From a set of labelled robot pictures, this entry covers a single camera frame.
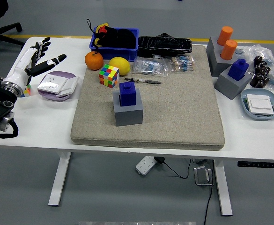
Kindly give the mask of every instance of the gray floor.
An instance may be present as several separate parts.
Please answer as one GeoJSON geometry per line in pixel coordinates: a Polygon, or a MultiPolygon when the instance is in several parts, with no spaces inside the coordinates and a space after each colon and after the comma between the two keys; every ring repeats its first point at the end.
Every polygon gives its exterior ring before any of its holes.
{"type": "MultiPolygon", "coordinates": [[[[23,35],[90,36],[92,26],[136,27],[140,35],[163,32],[182,38],[219,35],[224,25],[234,39],[274,40],[274,2],[93,0],[10,1],[0,26],[20,22],[23,35]]],[[[272,50],[274,45],[261,44],[272,50]]],[[[0,42],[0,75],[6,76],[20,48],[0,42]]],[[[0,149],[0,224],[76,225],[79,221],[195,221],[201,225],[210,187],[183,180],[165,165],[145,177],[135,165],[143,156],[73,153],[59,207],[47,206],[58,155],[45,151],[0,149]]],[[[188,159],[167,158],[186,175],[188,159]]],[[[274,224],[274,169],[240,168],[225,161],[234,216],[222,217],[216,187],[208,225],[274,224]]]]}

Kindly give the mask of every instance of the gray box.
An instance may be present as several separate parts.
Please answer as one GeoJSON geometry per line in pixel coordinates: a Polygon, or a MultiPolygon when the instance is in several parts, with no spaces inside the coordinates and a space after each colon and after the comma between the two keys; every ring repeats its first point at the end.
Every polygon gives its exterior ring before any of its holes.
{"type": "Polygon", "coordinates": [[[217,43],[218,37],[210,37],[208,44],[207,44],[207,48],[206,48],[206,52],[207,52],[207,58],[209,59],[211,54],[214,54],[214,49],[223,49],[224,46],[219,45],[217,43]]]}
{"type": "Polygon", "coordinates": [[[219,74],[231,66],[235,61],[237,61],[237,55],[233,54],[230,60],[224,60],[220,57],[222,49],[214,49],[213,54],[208,58],[210,65],[210,71],[212,77],[219,77],[219,74]]]}
{"type": "Polygon", "coordinates": [[[139,88],[136,88],[136,105],[120,106],[120,90],[113,91],[116,126],[143,123],[143,104],[139,88]]]}
{"type": "Polygon", "coordinates": [[[234,78],[228,75],[230,68],[231,66],[220,73],[214,87],[230,100],[233,100],[245,89],[252,76],[246,72],[241,80],[236,81],[234,78]]]}

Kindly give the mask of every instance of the white robotic hand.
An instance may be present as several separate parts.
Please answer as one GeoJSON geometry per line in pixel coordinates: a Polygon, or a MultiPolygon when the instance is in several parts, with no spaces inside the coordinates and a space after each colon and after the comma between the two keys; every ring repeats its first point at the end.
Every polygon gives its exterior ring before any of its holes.
{"type": "Polygon", "coordinates": [[[17,97],[21,96],[25,87],[30,83],[32,76],[42,74],[60,62],[62,62],[66,55],[62,54],[54,59],[37,64],[39,59],[45,55],[45,51],[51,44],[50,37],[36,42],[35,46],[30,47],[20,58],[15,66],[13,74],[7,76],[1,83],[1,87],[15,94],[17,97]]]}

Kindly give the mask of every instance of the blue basket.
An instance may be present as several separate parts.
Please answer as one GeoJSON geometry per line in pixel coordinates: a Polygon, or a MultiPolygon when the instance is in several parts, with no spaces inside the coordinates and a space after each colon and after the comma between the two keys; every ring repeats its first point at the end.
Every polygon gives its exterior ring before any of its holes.
{"type": "MultiPolygon", "coordinates": [[[[139,29],[137,28],[125,28],[130,30],[136,37],[136,47],[135,48],[109,48],[109,47],[99,47],[98,52],[103,56],[104,60],[110,60],[114,57],[122,57],[126,60],[133,62],[135,59],[135,56],[137,55],[138,51],[138,38],[139,38],[139,29]]],[[[94,41],[94,34],[92,35],[92,39],[89,45],[89,48],[91,51],[95,51],[96,47],[92,45],[94,41]]]]}

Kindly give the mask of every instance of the yellow fruit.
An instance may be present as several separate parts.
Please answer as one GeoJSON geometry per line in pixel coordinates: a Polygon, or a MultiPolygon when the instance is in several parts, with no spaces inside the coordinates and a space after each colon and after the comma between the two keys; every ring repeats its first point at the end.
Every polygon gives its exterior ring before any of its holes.
{"type": "Polygon", "coordinates": [[[119,75],[124,76],[131,70],[129,62],[122,57],[114,57],[109,62],[110,66],[117,67],[119,69],[119,75]]]}

